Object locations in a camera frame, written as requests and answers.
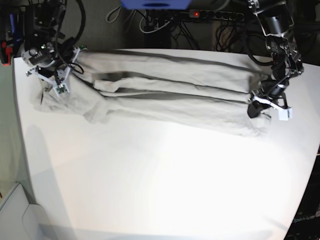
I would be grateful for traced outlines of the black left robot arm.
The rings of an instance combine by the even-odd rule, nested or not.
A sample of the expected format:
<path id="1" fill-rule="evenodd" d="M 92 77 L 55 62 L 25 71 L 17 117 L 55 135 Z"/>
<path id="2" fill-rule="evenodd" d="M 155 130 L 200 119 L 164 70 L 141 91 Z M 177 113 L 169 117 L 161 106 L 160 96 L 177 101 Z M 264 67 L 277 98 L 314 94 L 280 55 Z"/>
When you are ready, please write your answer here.
<path id="1" fill-rule="evenodd" d="M 250 59 L 272 70 L 271 76 L 251 91 L 247 114 L 253 119 L 273 108 L 281 121 L 287 121 L 292 117 L 292 108 L 288 106 L 285 90 L 291 78 L 304 72 L 294 35 L 294 20 L 284 0 L 249 0 L 247 4 L 261 27 L 265 46 L 272 57 L 270 62 L 258 61 L 249 50 L 247 35 L 243 34 L 242 42 Z"/>

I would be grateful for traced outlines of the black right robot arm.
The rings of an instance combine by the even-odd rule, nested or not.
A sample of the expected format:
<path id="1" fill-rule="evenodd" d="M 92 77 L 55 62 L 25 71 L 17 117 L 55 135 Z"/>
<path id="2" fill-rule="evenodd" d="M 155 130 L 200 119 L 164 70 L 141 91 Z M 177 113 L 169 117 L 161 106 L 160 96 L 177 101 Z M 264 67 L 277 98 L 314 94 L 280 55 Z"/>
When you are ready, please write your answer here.
<path id="1" fill-rule="evenodd" d="M 76 44 L 85 29 L 86 12 L 81 0 L 76 3 L 80 10 L 80 27 L 76 36 L 68 39 L 61 31 L 67 1 L 44 0 L 28 6 L 24 14 L 24 40 L 20 53 L 30 67 L 26 75 L 35 75 L 47 82 L 57 95 L 69 92 L 68 77 L 71 73 L 84 73 L 76 60 L 86 47 L 76 47 Z"/>

